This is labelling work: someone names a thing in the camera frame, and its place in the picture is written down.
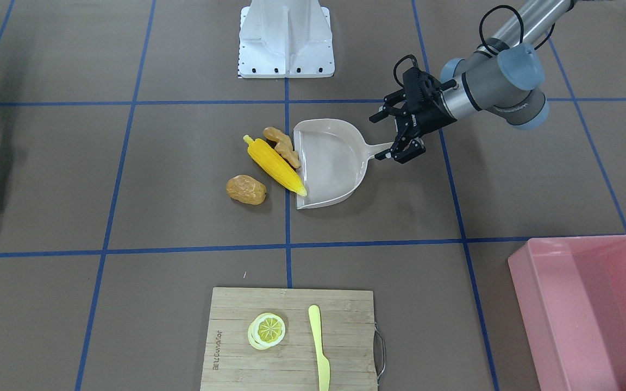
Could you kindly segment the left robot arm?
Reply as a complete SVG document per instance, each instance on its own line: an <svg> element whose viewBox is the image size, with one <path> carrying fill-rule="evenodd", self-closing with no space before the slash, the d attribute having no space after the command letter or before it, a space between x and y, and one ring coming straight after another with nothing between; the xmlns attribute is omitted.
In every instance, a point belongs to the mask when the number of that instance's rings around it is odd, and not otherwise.
<svg viewBox="0 0 626 391"><path fill-rule="evenodd" d="M488 111L522 130L540 126L549 116L541 84L546 74L537 50L547 42L558 19L574 1L528 1L492 36L479 26L480 45L467 59L448 61L439 77L421 70L415 55L411 67L395 81L398 91L384 97L373 123L395 119L392 143L373 146L370 157L406 163L425 153L422 137L480 111Z"/></svg>

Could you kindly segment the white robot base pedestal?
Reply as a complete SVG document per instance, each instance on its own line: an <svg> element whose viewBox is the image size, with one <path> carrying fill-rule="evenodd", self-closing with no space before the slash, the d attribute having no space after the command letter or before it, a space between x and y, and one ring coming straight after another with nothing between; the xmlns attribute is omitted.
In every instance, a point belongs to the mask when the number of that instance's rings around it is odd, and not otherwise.
<svg viewBox="0 0 626 391"><path fill-rule="evenodd" d="M335 74L330 10L318 1L252 1L241 9L239 27L240 78Z"/></svg>

